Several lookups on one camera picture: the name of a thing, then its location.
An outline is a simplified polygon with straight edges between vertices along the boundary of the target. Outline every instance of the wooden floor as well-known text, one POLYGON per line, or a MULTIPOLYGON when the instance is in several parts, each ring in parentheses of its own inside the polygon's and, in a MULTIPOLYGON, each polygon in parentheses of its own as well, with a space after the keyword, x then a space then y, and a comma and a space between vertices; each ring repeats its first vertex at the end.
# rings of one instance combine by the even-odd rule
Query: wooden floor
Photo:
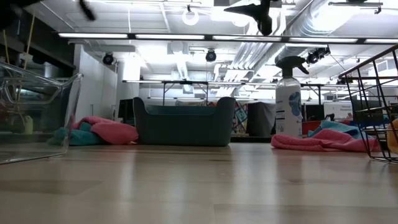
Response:
POLYGON ((0 166, 0 223, 397 223, 398 165, 365 154, 104 146, 0 166))

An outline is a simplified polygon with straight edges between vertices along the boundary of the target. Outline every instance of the gray pet bed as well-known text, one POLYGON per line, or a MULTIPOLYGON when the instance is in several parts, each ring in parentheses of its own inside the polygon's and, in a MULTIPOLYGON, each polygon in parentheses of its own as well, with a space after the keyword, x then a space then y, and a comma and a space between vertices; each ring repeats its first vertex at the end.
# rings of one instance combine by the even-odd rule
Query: gray pet bed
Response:
POLYGON ((143 144, 227 146, 231 140, 235 99, 217 106, 154 106, 134 98, 134 116, 143 144))

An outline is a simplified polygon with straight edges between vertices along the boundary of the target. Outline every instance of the blue towel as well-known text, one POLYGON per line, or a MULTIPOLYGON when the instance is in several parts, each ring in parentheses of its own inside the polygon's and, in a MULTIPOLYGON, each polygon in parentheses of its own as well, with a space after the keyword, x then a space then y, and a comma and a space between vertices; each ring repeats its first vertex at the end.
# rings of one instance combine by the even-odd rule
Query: blue towel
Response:
POLYGON ((321 125, 314 131, 309 131, 308 136, 312 137, 316 133, 320 132, 322 129, 332 129, 335 131, 339 131, 341 133, 347 133, 351 135, 355 139, 362 139, 360 130, 356 126, 349 126, 343 123, 334 122, 334 121, 322 121, 321 125))
MULTIPOLYGON (((80 129, 72 130, 70 137, 70 146, 93 146, 106 144, 97 134, 90 132, 91 125, 83 122, 80 125, 80 129)), ((54 137, 47 141, 48 144, 61 146, 63 140, 68 135, 69 130, 66 128, 60 128, 54 132, 54 137)))

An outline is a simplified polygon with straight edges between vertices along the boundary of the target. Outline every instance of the white spray bottle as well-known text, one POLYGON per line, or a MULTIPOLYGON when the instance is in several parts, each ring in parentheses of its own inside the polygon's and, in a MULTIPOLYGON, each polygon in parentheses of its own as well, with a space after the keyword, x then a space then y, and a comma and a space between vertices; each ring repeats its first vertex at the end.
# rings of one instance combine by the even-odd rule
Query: white spray bottle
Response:
POLYGON ((282 69, 282 79, 276 84, 276 134, 302 137, 301 84, 293 78, 293 68, 309 72, 302 65, 305 59, 292 56, 280 59, 276 66, 282 69))

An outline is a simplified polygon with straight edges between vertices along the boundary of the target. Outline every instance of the pink blanket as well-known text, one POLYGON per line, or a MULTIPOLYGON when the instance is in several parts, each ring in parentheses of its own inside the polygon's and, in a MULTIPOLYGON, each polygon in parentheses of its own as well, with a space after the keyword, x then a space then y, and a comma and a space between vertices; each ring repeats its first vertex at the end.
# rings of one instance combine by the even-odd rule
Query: pink blanket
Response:
POLYGON ((135 127, 96 116, 85 117, 79 123, 74 124, 72 128, 79 129, 82 122, 91 124, 90 131, 110 144, 130 144, 138 139, 138 132, 135 127))
MULTIPOLYGON (((291 149, 315 152, 366 152, 362 139, 354 139, 346 133, 323 129, 312 138, 297 139, 283 134, 272 137, 271 145, 278 149, 291 149)), ((377 139, 369 139, 371 151, 380 151, 377 139)))

